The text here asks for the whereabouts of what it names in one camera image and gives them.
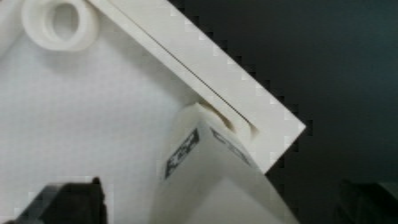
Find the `white tape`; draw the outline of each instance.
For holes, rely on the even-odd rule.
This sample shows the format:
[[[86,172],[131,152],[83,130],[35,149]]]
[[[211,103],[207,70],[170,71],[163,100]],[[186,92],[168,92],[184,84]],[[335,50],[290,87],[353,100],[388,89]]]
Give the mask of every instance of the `white tape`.
[[[79,28],[68,40],[56,32],[54,19],[58,8],[70,5],[79,14]],[[28,0],[22,10],[28,34],[36,44],[54,51],[81,51],[97,41],[99,16],[91,4],[84,0]]]

